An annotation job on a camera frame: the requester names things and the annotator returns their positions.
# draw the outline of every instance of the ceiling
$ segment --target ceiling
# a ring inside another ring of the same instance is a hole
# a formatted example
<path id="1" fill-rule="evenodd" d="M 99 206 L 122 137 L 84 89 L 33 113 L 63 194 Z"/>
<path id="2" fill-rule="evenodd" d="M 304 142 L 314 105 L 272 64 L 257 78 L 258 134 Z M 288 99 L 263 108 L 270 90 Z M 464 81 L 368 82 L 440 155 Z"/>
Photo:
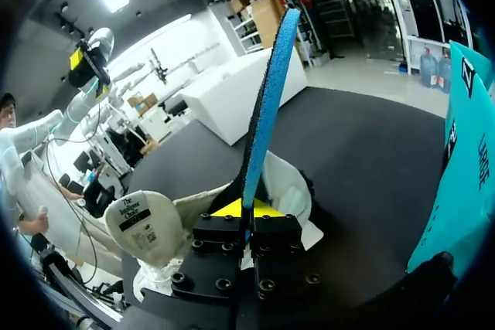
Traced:
<path id="1" fill-rule="evenodd" d="M 69 3 L 64 16 L 86 32 L 90 27 L 109 27 L 115 34 L 114 56 L 159 27 L 188 13 L 197 13 L 211 0 L 129 0 L 110 13 L 101 0 L 36 0 L 22 26 L 10 55 L 3 91 L 17 97 L 20 123 L 31 121 L 55 108 L 64 109 L 75 91 L 60 78 L 67 74 L 68 58 L 77 41 L 60 29 L 55 12 Z"/>

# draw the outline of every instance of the robotic arm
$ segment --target robotic arm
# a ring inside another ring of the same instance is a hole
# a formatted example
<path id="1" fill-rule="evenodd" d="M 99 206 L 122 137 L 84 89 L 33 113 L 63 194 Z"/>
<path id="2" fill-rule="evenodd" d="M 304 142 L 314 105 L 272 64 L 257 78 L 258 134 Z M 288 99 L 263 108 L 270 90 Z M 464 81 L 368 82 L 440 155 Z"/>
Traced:
<path id="1" fill-rule="evenodd" d="M 18 128 L 0 131 L 0 174 L 2 177 L 2 200 L 7 220 L 15 226 L 18 217 L 17 195 L 25 184 L 24 167 L 19 154 L 43 143 L 51 134 L 65 143 L 76 126 L 90 109 L 101 102 L 111 91 L 111 80 L 106 66 L 114 48 L 114 35 L 110 29 L 99 29 L 89 42 L 81 40 L 76 52 L 70 57 L 69 81 L 80 89 L 62 114 L 55 110 L 38 121 Z M 142 66 L 132 66 L 118 78 L 134 73 Z"/>

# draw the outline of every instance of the black tabletop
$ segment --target black tabletop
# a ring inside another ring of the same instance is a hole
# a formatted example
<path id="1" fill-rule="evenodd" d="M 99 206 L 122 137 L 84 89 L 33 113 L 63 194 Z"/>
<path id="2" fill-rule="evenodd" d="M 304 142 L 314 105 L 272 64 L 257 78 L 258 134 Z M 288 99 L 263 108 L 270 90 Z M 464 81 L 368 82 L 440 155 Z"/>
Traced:
<path id="1" fill-rule="evenodd" d="M 335 301 L 356 305 L 405 274 L 435 199 L 443 122 L 388 100 L 317 88 L 279 111 L 271 151 L 314 181 L 325 236 L 308 261 Z M 243 139 L 229 147 L 193 121 L 139 164 L 129 192 L 177 199 L 216 188 L 237 174 L 243 150 Z M 124 254 L 126 298 L 140 306 L 132 295 L 137 270 Z"/>

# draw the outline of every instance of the white table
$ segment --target white table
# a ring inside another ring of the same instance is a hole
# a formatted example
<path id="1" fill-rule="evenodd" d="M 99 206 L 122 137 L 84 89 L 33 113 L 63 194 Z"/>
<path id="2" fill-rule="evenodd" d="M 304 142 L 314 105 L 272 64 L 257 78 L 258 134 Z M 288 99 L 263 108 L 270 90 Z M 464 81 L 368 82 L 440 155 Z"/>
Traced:
<path id="1" fill-rule="evenodd" d="M 139 127 L 157 142 L 171 133 L 169 126 L 165 123 L 167 114 L 161 107 L 154 106 L 145 112 L 139 121 Z"/>
<path id="2" fill-rule="evenodd" d="M 180 91 L 196 118 L 229 145 L 248 132 L 270 55 L 271 49 L 265 49 L 231 60 Z M 294 48 L 280 105 L 307 86 L 308 80 Z"/>

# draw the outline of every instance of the cardboard box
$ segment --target cardboard box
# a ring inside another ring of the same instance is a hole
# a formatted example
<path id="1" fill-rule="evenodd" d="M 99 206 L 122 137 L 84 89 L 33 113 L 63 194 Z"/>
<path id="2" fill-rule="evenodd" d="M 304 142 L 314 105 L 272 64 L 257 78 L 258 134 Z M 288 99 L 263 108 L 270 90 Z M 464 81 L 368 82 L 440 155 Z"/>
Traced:
<path id="1" fill-rule="evenodd" d="M 151 108 L 158 103 L 158 99 L 156 98 L 155 94 L 150 94 L 145 98 L 145 103 L 149 108 Z"/>
<path id="2" fill-rule="evenodd" d="M 235 13 L 239 13 L 249 5 L 249 0 L 230 0 L 230 6 Z"/>
<path id="3" fill-rule="evenodd" d="M 140 104 L 134 106 L 136 111 L 138 112 L 139 116 L 142 116 L 146 114 L 149 110 L 149 106 L 146 104 L 146 102 L 141 102 Z"/>
<path id="4" fill-rule="evenodd" d="M 255 0 L 251 5 L 261 44 L 264 48 L 272 48 L 285 9 L 280 0 Z"/>
<path id="5" fill-rule="evenodd" d="M 156 141 L 149 139 L 146 142 L 146 146 L 144 146 L 141 150 L 139 150 L 139 152 L 141 152 L 141 155 L 146 156 L 151 151 L 156 150 L 158 148 L 158 146 L 159 145 Z"/>
<path id="6" fill-rule="evenodd" d="M 142 101 L 143 101 L 142 97 L 138 97 L 138 96 L 132 96 L 127 99 L 127 102 L 131 107 L 138 106 L 139 104 L 142 103 Z"/>

